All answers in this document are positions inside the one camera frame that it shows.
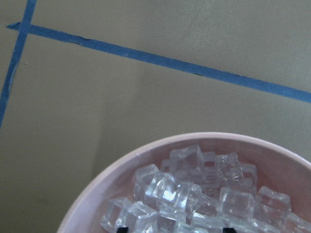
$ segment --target gray surface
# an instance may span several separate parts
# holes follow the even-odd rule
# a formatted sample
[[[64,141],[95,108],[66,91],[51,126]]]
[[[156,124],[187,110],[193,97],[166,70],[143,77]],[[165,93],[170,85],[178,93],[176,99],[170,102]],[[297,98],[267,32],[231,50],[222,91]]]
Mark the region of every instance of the gray surface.
[[[1,11],[1,82],[20,2]],[[39,1],[33,24],[310,91],[311,3],[290,5]],[[308,103],[29,35],[0,131],[0,232],[55,232],[96,174],[174,134],[241,133],[311,161],[310,116]]]

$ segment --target bowl rim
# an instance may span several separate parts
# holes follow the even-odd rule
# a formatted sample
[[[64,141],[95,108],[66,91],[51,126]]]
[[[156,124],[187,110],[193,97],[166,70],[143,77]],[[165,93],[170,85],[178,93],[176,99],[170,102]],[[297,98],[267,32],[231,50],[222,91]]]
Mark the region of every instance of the bowl rim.
[[[70,218],[72,217],[74,211],[78,208],[78,206],[83,202],[84,198],[91,192],[93,187],[98,185],[101,180],[113,172],[116,167],[121,166],[122,164],[126,163],[127,161],[131,160],[135,156],[139,156],[139,154],[142,151],[149,151],[154,148],[157,148],[159,146],[163,146],[166,144],[178,142],[178,141],[184,141],[184,140],[190,140],[190,139],[200,139],[200,138],[218,138],[218,139],[234,139],[242,142],[248,142],[248,143],[253,143],[256,145],[261,145],[263,147],[269,148],[271,150],[280,152],[284,154],[287,157],[291,157],[294,159],[296,162],[300,163],[302,166],[307,167],[307,169],[311,170],[311,163],[307,161],[306,159],[302,158],[301,156],[291,152],[288,149],[285,149],[281,146],[278,146],[274,143],[251,137],[251,136],[246,136],[242,134],[236,134],[236,133],[223,133],[223,132],[196,132],[196,133],[184,133],[184,134],[178,134],[174,136],[169,136],[162,138],[160,140],[156,140],[153,142],[150,142],[144,146],[141,146],[123,157],[119,158],[115,162],[113,162],[111,165],[109,165],[106,169],[104,169],[101,173],[99,173],[88,185],[87,187],[80,193],[80,195],[76,198],[74,203],[71,205],[69,210],[67,211],[65,217],[63,218],[57,233],[64,233],[66,229],[66,225],[69,222]]]

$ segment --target pile of clear cubes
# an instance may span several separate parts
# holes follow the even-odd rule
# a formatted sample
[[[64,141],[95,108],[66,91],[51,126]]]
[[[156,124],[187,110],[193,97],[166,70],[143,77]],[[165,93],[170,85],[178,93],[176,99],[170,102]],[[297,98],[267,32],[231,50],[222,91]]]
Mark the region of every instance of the pile of clear cubes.
[[[257,170],[236,153],[216,155],[199,146],[172,150],[170,158],[135,172],[134,201],[109,200],[101,226],[109,233],[311,233],[291,212],[291,199],[263,186]]]

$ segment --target blue tape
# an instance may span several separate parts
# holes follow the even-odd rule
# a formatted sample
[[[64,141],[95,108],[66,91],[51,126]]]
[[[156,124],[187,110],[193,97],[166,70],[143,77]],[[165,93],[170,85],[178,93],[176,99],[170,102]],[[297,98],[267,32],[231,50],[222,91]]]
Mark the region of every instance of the blue tape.
[[[9,100],[11,85],[14,77],[15,70],[17,68],[18,62],[20,61],[21,54],[24,49],[27,34],[30,28],[31,19],[34,14],[36,0],[28,0],[24,12],[24,17],[22,22],[19,24],[19,33],[14,47],[14,52],[12,54],[11,62],[8,68],[8,72],[5,77],[4,85],[0,97],[0,128],[2,126],[5,109]]]
[[[18,30],[20,27],[19,23],[8,25],[7,28]],[[43,36],[46,38],[63,41],[63,42],[71,42],[78,45],[81,45],[86,48],[99,50],[107,53],[111,53],[114,55],[127,57],[147,63],[151,63],[158,66],[168,67],[176,70],[181,70],[191,74],[201,75],[207,78],[216,79],[219,81],[232,83],[240,86],[249,87],[252,89],[256,89],[259,91],[264,91],[280,96],[289,97],[296,100],[301,100],[305,102],[311,103],[311,93],[307,91],[298,90],[295,88],[282,86],[275,83],[265,82],[258,79],[248,78],[245,76],[240,76],[237,74],[232,74],[229,72],[224,72],[204,66],[199,66],[196,64],[183,62],[179,60],[175,60],[168,57],[163,57],[139,50],[134,50],[114,44],[109,44],[99,40],[93,39],[85,39],[80,36],[71,35],[68,33],[56,31],[53,29],[48,29],[36,25],[31,25],[29,29],[29,33]]]

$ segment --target plastic bowl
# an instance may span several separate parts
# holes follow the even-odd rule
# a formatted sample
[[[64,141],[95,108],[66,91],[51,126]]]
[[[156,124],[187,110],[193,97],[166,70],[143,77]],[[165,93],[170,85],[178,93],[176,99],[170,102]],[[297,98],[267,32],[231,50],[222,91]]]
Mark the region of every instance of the plastic bowl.
[[[202,151],[237,152],[242,163],[255,164],[258,188],[262,185],[289,194],[293,212],[311,222],[311,164],[275,144],[232,133],[188,133],[164,138],[123,156],[100,173],[80,194],[63,219],[58,233],[104,233],[100,219],[105,202],[133,193],[135,170],[148,164],[160,165],[170,151],[199,145]]]

